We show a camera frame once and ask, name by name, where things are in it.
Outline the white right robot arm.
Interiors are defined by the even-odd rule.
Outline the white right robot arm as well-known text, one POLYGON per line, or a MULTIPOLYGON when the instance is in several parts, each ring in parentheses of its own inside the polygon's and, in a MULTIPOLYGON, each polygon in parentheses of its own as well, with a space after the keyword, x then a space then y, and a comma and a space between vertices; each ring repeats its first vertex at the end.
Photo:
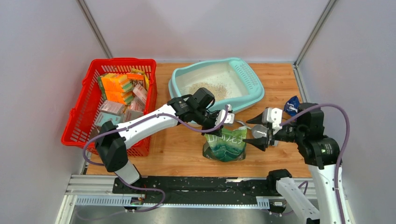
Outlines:
POLYGON ((324 135, 324 112, 327 104, 302 103, 297 114, 282 120, 279 108, 268 107, 263 113, 247 120, 248 124, 263 125, 264 136, 246 139, 245 143, 265 151, 275 141, 297 144, 312 176, 319 207, 312 205, 297 187, 291 173, 286 169, 270 171, 266 189, 276 196, 284 197, 301 224, 345 224, 348 214, 344 211, 342 197, 341 154, 336 140, 324 135))

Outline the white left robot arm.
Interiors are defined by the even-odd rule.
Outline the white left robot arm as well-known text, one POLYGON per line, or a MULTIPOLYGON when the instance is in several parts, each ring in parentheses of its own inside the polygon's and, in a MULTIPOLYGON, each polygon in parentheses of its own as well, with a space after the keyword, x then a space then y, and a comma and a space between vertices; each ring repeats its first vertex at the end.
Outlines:
POLYGON ((220 137, 224 125, 234 122, 234 114, 231 105, 209 111, 214 102, 214 95, 201 87, 194 94, 173 98, 159 109, 132 121, 105 122, 93 140, 107 172, 113 172, 123 180, 130 193, 140 192, 143 186, 141 175, 129 161, 127 150, 146 137, 178 125, 220 137))

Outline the green cat litter bag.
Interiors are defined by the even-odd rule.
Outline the green cat litter bag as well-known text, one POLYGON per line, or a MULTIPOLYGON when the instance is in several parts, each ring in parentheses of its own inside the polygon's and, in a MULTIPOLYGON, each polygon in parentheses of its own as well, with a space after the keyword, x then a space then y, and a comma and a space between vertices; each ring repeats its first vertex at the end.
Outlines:
POLYGON ((220 137, 206 134, 202 155, 207 159, 221 162, 244 160, 247 146, 244 140, 247 132, 248 129, 242 126, 234 130, 223 128, 220 137))

